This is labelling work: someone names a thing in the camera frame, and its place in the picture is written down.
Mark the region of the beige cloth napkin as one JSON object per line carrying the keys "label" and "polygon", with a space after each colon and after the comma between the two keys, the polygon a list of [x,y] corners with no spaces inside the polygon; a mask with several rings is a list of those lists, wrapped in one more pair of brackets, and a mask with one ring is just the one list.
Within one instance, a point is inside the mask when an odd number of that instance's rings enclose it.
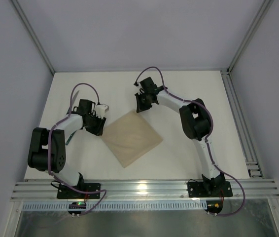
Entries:
{"label": "beige cloth napkin", "polygon": [[123,168],[163,141],[155,129],[134,110],[106,126],[101,139]]}

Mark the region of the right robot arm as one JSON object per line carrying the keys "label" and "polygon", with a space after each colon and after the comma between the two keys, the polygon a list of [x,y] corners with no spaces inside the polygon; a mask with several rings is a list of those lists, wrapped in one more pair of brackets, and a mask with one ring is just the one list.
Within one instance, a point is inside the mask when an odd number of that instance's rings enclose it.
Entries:
{"label": "right robot arm", "polygon": [[202,191],[205,196],[220,195],[225,184],[225,176],[215,167],[215,158],[210,151],[212,118],[201,99],[184,100],[167,91],[164,86],[158,87],[151,77],[135,82],[139,92],[135,94],[137,113],[147,111],[153,104],[165,106],[180,116],[181,127],[187,138],[194,143],[202,168]]}

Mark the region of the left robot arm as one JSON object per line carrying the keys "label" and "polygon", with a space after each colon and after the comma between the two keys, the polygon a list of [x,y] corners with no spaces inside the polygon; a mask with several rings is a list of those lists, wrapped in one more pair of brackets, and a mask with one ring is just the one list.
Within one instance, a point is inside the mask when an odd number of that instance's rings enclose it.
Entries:
{"label": "left robot arm", "polygon": [[66,116],[51,129],[36,127],[32,131],[28,166],[54,178],[59,184],[58,199],[100,197],[101,186],[85,183],[83,175],[67,164],[66,142],[82,129],[101,136],[108,110],[106,104],[81,99],[78,106],[70,106]]}

